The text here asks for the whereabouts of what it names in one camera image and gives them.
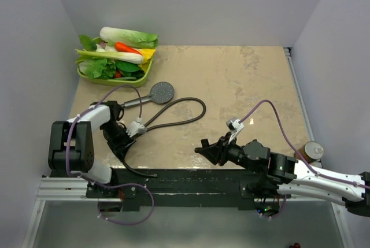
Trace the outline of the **toy leek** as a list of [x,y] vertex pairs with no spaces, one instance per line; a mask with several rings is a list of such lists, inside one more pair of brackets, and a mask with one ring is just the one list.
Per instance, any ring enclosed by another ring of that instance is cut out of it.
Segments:
[[126,52],[97,52],[97,51],[86,51],[86,50],[76,50],[79,55],[86,55],[93,58],[107,58],[112,60],[120,60],[125,62],[130,62],[136,65],[144,63],[144,57],[136,53],[126,53]]

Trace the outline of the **toy tomato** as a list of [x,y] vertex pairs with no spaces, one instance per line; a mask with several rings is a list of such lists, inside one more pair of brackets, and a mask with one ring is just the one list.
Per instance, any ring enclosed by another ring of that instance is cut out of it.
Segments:
[[122,77],[122,74],[121,74],[121,72],[120,71],[116,71],[116,73],[114,74],[114,78],[115,79],[118,79],[118,78],[120,78],[120,77]]

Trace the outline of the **brown tin can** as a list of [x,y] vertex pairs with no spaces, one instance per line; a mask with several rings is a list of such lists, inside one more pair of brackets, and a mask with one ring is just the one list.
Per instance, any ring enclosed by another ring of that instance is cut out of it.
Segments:
[[304,159],[313,165],[320,166],[321,159],[324,156],[324,148],[316,141],[309,141],[298,149]]

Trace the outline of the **grey shower head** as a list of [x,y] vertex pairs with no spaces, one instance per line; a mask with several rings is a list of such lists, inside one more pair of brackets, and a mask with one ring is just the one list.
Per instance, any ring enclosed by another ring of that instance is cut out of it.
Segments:
[[150,89],[149,94],[142,97],[141,100],[137,98],[131,101],[124,102],[123,104],[121,104],[121,107],[124,109],[133,108],[149,102],[163,105],[171,101],[174,95],[175,89],[173,85],[168,82],[158,82]]

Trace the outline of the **toy leaf dark green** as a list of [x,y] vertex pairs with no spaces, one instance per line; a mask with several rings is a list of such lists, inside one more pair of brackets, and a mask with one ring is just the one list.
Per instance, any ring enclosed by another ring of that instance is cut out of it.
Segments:
[[79,41],[87,51],[96,51],[97,45],[92,38],[86,35],[79,35]]

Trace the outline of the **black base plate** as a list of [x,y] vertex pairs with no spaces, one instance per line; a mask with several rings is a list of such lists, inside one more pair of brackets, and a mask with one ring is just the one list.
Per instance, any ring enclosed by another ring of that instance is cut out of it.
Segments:
[[277,186],[244,169],[148,169],[156,178],[114,169],[107,189],[88,184],[86,197],[123,203],[123,210],[141,207],[237,208],[254,210],[258,199],[283,199]]

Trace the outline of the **green plastic tray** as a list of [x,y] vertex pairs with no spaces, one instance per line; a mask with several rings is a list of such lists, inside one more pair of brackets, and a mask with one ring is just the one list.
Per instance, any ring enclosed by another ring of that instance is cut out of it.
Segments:
[[[114,48],[114,45],[115,43],[108,43],[108,42],[105,42],[104,40],[100,39],[100,38],[95,38],[93,39],[94,42],[96,43],[97,45],[97,49],[96,51],[97,52],[104,52],[104,51],[109,51],[109,52],[118,52],[116,51],[116,49]],[[77,65],[77,72],[78,74],[82,77],[82,78],[85,78],[87,80],[89,80],[90,82],[92,83],[96,83],[96,84],[101,84],[101,85],[106,85],[106,86],[118,86],[120,84],[131,84],[133,86],[136,86],[136,87],[140,87],[142,86],[144,83],[145,83],[145,80],[147,79],[147,76],[148,76],[148,73],[149,73],[149,70],[150,70],[150,67],[151,67],[151,64],[153,62],[153,57],[152,59],[150,60],[150,63],[149,63],[149,68],[147,70],[147,72],[144,74],[143,77],[141,77],[140,79],[135,79],[134,77],[120,77],[118,79],[115,79],[114,77],[112,79],[107,79],[107,80],[104,80],[104,79],[90,79],[88,78],[87,76],[83,75],[81,73],[81,71],[79,71],[79,63],[83,62],[84,60],[88,60],[88,59],[95,59],[93,57],[88,57],[86,55],[79,55],[78,59],[76,60],[76,65]]]

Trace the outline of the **aluminium frame rail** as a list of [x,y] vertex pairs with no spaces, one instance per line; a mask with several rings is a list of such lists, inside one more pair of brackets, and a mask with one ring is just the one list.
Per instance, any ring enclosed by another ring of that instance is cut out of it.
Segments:
[[342,206],[293,196],[282,214],[156,208],[139,226],[104,223],[82,179],[44,177],[23,247],[353,247]]

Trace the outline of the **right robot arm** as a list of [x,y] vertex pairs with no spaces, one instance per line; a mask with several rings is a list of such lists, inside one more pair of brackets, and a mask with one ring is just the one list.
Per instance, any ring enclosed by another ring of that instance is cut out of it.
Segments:
[[369,216],[369,173],[347,175],[306,164],[294,157],[274,153],[270,148],[253,140],[239,146],[230,140],[230,133],[210,144],[201,140],[195,153],[213,165],[232,162],[253,175],[242,187],[256,198],[277,195],[300,195],[343,205],[348,212]]

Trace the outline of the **toy napa cabbage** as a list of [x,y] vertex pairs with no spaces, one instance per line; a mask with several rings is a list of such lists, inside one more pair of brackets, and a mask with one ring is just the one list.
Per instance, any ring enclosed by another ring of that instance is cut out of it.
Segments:
[[158,46],[158,35],[112,27],[103,27],[99,36],[108,43],[121,42],[139,49],[155,49]]

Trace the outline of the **toy carrot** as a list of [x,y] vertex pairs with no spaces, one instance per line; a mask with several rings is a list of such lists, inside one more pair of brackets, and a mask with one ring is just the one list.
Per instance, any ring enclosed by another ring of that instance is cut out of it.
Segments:
[[136,49],[124,44],[124,43],[121,43],[121,42],[116,42],[115,45],[114,45],[114,48],[116,49],[116,51],[118,52],[123,52],[123,53],[135,53],[135,54],[139,54],[139,55],[142,55],[141,52],[137,51]]

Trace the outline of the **right side aluminium rail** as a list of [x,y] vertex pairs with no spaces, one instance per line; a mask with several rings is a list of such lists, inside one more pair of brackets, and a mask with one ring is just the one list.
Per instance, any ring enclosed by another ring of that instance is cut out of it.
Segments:
[[297,93],[298,102],[299,102],[299,106],[300,106],[300,109],[301,109],[301,112],[302,112],[302,117],[303,117],[303,120],[304,120],[304,123],[305,123],[305,128],[306,128],[308,138],[309,138],[310,141],[315,141],[314,136],[313,136],[313,132],[312,132],[312,128],[310,126],[310,121],[309,121],[309,118],[308,118],[308,114],[307,114],[307,111],[306,111],[305,103],[304,103],[304,100],[303,100],[303,97],[302,97],[302,94],[301,94],[301,89],[299,87],[299,82],[298,82],[296,72],[295,72],[295,69],[294,69],[293,60],[292,60],[292,56],[291,56],[291,51],[290,51],[289,48],[285,48],[285,47],[283,48],[283,50],[284,50],[284,54],[285,54],[285,57],[286,57],[286,60],[287,60],[287,64],[288,64],[288,67],[289,67],[289,70],[290,70],[290,73],[291,73],[291,77],[292,77],[292,80],[293,80],[293,83],[294,83],[294,87],[295,87],[295,90],[296,90],[296,93]]

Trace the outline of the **toy spinach leaves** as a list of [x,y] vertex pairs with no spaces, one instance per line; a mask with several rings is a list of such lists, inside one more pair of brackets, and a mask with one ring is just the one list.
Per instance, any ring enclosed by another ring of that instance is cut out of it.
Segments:
[[138,65],[130,62],[116,60],[115,65],[122,77],[134,77],[135,79],[140,79],[145,74]]

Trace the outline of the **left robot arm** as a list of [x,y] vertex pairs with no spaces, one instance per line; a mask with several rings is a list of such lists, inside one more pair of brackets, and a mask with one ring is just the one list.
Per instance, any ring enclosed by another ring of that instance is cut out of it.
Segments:
[[122,160],[135,143],[119,124],[123,109],[116,101],[93,103],[85,112],[51,126],[48,165],[52,171],[99,184],[106,197],[119,193],[120,183],[113,169],[95,157],[93,132],[100,129],[112,153]]

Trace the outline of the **toy yellow corn husk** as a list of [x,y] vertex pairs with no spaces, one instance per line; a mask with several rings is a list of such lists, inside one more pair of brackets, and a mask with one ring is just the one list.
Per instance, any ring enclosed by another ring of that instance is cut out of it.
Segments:
[[149,68],[150,60],[152,59],[154,53],[156,52],[155,49],[136,49],[141,55],[143,56],[143,62],[139,64],[139,67],[141,68],[144,73],[147,72]]

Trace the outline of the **toy green lettuce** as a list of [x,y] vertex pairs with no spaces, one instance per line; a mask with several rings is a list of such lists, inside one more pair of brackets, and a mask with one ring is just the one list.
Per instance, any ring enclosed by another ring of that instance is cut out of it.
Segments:
[[112,79],[116,73],[114,62],[106,58],[84,60],[78,67],[79,71],[90,79]]

